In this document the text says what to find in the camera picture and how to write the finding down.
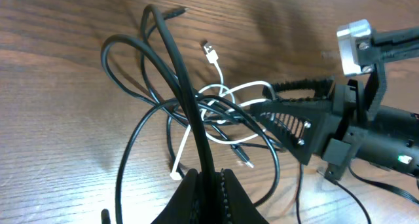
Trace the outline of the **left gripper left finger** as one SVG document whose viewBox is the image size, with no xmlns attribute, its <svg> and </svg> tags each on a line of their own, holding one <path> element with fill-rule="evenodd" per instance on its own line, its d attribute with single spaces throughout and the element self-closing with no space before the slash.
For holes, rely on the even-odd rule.
<svg viewBox="0 0 419 224">
<path fill-rule="evenodd" d="M 190 222 L 195 188 L 198 181 L 198 171 L 190 169 L 169 203 L 155 218 L 152 224 L 187 224 Z"/>
</svg>

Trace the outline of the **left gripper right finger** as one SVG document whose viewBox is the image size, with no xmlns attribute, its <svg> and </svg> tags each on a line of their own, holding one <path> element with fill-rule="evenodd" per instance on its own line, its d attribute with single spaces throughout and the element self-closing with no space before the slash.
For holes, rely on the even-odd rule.
<svg viewBox="0 0 419 224">
<path fill-rule="evenodd" d="M 257 211 L 244 188 L 230 169 L 220 172 L 221 217 L 223 223 L 268 224 Z"/>
</svg>

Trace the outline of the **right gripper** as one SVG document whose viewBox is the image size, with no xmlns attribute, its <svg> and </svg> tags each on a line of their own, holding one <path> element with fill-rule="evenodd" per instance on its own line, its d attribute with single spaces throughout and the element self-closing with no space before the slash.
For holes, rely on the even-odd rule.
<svg viewBox="0 0 419 224">
<path fill-rule="evenodd" d="M 321 158 L 328 162 L 325 178 L 339 181 L 371 131 L 387 90 L 386 70 L 384 63 L 378 62 L 365 84 L 355 79 L 337 84 L 331 102 L 327 99 L 334 81 L 329 77 L 265 86 L 262 95 L 274 101 L 256 103 L 250 107 L 250 113 L 304 165 L 334 134 Z M 314 96 L 278 96 L 280 92 L 293 90 L 313 90 Z"/>
</svg>

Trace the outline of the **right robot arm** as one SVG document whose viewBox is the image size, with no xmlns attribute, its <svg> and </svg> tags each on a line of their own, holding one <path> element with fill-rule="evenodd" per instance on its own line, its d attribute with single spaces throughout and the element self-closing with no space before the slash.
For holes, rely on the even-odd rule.
<svg viewBox="0 0 419 224">
<path fill-rule="evenodd" d="M 256 103 L 250 113 L 301 164 L 317 155 L 335 180 L 354 158 L 418 177 L 418 114 L 380 104 L 386 92 L 382 63 L 366 84 L 297 81 L 280 88 L 313 89 L 315 96 Z"/>
</svg>

